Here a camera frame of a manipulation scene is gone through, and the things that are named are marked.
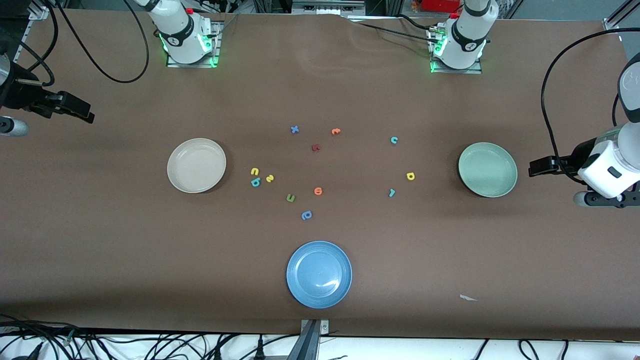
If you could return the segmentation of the green round plate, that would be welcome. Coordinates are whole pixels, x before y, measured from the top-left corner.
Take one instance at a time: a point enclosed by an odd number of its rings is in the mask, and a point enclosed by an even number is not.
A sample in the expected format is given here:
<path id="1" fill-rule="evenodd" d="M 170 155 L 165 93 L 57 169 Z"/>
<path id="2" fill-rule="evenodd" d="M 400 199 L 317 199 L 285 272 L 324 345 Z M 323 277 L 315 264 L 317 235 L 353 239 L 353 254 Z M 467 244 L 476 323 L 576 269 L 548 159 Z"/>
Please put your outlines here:
<path id="1" fill-rule="evenodd" d="M 509 194 L 518 181 L 514 157 L 490 142 L 467 146 L 460 154 L 458 175 L 464 186 L 483 198 L 500 198 Z"/>

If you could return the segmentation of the beige round plate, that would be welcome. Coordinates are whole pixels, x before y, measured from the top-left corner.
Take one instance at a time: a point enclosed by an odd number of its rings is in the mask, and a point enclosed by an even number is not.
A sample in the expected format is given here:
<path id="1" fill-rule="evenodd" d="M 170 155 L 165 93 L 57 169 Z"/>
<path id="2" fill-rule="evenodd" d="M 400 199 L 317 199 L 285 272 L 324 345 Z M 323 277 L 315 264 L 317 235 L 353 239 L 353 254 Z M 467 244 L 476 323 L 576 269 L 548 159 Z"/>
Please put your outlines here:
<path id="1" fill-rule="evenodd" d="M 197 137 L 177 146 L 167 160 L 167 178 L 178 191 L 210 191 L 224 177 L 227 158 L 219 143 Z"/>

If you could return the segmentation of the brown table cover sheet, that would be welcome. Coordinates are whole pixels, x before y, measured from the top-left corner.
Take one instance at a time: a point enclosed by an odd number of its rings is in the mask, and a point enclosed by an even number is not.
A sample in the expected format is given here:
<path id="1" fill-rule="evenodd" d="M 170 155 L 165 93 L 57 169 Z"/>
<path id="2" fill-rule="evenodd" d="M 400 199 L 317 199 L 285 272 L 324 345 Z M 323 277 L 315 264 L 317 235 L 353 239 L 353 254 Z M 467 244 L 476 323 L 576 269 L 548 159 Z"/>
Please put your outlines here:
<path id="1" fill-rule="evenodd" d="M 640 209 L 579 207 L 581 185 L 527 174 L 553 152 L 546 70 L 601 23 L 496 22 L 482 74 L 467 75 L 430 73 L 416 39 L 334 14 L 231 15 L 217 68 L 168 68 L 139 18 L 150 64 L 131 84 L 101 75 L 58 19 L 53 89 L 87 101 L 93 124 L 2 110 L 30 132 L 0 136 L 0 313 L 132 330 L 291 334 L 324 318 L 340 336 L 640 340 Z M 184 193 L 167 164 L 196 138 L 222 147 L 226 171 Z M 512 155 L 505 196 L 462 183 L 458 158 L 477 142 Z M 316 240 L 352 266 L 327 309 L 286 280 Z"/>

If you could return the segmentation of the red box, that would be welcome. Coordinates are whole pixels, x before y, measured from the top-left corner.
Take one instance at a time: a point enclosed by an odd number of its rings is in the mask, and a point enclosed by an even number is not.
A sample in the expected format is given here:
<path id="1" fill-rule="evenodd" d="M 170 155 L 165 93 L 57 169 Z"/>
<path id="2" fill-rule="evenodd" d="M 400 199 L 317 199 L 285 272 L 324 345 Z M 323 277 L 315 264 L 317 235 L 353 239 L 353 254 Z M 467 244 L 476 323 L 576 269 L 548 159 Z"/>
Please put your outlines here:
<path id="1" fill-rule="evenodd" d="M 434 13 L 455 13 L 461 0 L 420 0 L 420 9 Z"/>

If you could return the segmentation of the blue round plate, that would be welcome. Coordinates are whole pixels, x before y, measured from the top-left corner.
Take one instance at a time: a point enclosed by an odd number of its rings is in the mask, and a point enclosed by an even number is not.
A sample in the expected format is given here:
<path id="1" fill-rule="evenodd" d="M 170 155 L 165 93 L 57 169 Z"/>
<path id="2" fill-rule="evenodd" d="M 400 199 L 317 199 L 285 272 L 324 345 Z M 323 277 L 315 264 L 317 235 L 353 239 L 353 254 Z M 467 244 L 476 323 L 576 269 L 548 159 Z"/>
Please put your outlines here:
<path id="1" fill-rule="evenodd" d="M 353 269 L 349 257 L 334 243 L 302 244 L 286 265 L 286 285 L 303 306 L 322 310 L 340 303 L 350 291 Z"/>

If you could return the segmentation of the grey metal box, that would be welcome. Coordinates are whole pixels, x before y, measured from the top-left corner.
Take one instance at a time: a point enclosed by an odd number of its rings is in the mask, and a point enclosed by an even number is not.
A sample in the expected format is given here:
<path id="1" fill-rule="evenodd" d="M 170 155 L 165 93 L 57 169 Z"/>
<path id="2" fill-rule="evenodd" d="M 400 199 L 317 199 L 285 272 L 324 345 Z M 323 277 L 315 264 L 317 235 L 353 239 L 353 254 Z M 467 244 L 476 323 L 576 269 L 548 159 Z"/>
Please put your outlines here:
<path id="1" fill-rule="evenodd" d="M 291 14 L 365 16 L 365 0 L 292 0 Z"/>

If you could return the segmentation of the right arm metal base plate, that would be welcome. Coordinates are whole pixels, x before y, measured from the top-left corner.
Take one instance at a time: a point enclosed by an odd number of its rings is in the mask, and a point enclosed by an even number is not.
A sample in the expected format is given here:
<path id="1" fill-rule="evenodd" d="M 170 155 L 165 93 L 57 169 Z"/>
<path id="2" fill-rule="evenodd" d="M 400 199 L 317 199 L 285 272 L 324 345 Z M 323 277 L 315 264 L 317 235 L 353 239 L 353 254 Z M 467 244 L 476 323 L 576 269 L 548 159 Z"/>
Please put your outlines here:
<path id="1" fill-rule="evenodd" d="M 175 36 L 162 35 L 169 68 L 216 68 L 222 46 L 223 22 L 212 22 L 210 18 L 192 14 L 193 29 L 183 40 Z"/>

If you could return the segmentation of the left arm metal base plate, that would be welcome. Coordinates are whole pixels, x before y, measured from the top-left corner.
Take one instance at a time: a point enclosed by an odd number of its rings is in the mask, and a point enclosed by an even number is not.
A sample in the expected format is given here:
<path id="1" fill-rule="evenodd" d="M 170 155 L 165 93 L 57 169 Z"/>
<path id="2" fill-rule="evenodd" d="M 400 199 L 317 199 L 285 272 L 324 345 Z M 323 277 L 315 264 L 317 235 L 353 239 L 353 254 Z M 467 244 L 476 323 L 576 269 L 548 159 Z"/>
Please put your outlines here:
<path id="1" fill-rule="evenodd" d="M 461 46 L 449 37 L 448 28 L 432 26 L 426 30 L 430 40 L 429 56 L 432 73 L 448 73 L 459 75 L 480 75 L 482 65 L 480 57 L 487 41 L 467 43 Z"/>

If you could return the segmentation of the aluminium frame profile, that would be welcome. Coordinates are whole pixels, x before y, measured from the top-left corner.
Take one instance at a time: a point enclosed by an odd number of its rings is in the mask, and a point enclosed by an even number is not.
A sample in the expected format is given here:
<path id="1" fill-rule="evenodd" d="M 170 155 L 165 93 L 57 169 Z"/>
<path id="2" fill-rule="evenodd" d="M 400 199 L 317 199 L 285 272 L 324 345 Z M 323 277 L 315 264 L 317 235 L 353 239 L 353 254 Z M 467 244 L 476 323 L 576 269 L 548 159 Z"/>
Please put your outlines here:
<path id="1" fill-rule="evenodd" d="M 635 13 L 640 14 L 640 0 L 623 0 L 610 16 L 603 19 L 603 29 L 617 30 L 623 27 L 624 21 L 630 19 Z"/>

